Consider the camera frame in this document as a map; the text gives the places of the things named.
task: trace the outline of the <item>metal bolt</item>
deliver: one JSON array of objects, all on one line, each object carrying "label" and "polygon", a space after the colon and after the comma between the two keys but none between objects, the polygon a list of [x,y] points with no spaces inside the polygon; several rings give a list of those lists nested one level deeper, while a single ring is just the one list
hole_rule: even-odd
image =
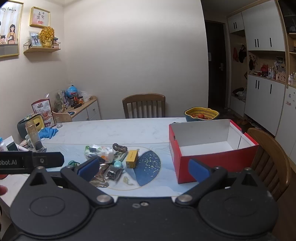
[{"label": "metal bolt", "polygon": [[97,199],[98,202],[103,202],[103,203],[111,201],[111,197],[109,195],[106,195],[106,194],[99,195],[99,196],[97,196],[96,199]]},{"label": "metal bolt", "polygon": [[149,205],[148,202],[141,202],[141,206],[143,206],[143,207],[147,207],[148,205]]},{"label": "metal bolt", "polygon": [[190,202],[190,201],[192,201],[192,196],[190,196],[190,195],[188,195],[188,194],[183,194],[183,195],[181,195],[181,196],[179,196],[179,197],[177,197],[178,198],[178,200],[180,201],[180,202]]},{"label": "metal bolt", "polygon": [[132,207],[134,207],[134,208],[139,208],[139,207],[141,207],[141,205],[140,205],[139,203],[134,203],[134,204],[132,205]]}]

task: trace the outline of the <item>rubber glove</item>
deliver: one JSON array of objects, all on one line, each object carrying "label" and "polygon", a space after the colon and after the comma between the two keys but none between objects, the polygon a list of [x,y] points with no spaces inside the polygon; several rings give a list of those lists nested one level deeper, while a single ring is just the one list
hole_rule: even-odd
[{"label": "rubber glove", "polygon": [[45,127],[44,129],[39,131],[40,138],[49,138],[51,139],[58,132],[58,129],[53,129],[49,127]]}]

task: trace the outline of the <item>storage basket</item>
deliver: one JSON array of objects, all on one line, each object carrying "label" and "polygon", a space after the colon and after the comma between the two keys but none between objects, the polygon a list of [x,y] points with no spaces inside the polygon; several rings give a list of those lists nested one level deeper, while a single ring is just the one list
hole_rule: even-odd
[{"label": "storage basket", "polygon": [[[207,117],[208,119],[201,119],[198,117],[192,117],[192,115],[199,115],[199,114],[204,114],[204,116]],[[214,120],[219,115],[220,115],[220,113],[218,111],[212,110],[209,108],[204,108],[204,107],[193,107],[193,108],[185,111],[185,117],[186,117],[187,122]]]}]

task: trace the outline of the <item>dark brown door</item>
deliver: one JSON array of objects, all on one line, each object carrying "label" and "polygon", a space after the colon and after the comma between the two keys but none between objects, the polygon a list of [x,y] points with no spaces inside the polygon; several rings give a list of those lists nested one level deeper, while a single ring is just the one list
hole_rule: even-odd
[{"label": "dark brown door", "polygon": [[206,22],[209,55],[209,108],[225,107],[226,51],[222,23]]}]

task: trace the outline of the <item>open cardboard box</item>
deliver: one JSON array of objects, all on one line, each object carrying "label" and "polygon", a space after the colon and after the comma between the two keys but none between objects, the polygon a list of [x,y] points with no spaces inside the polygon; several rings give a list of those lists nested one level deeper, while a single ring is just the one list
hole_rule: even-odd
[{"label": "open cardboard box", "polygon": [[178,183],[195,181],[188,172],[190,159],[240,172],[251,166],[258,148],[258,143],[232,120],[170,124],[169,143]]}]

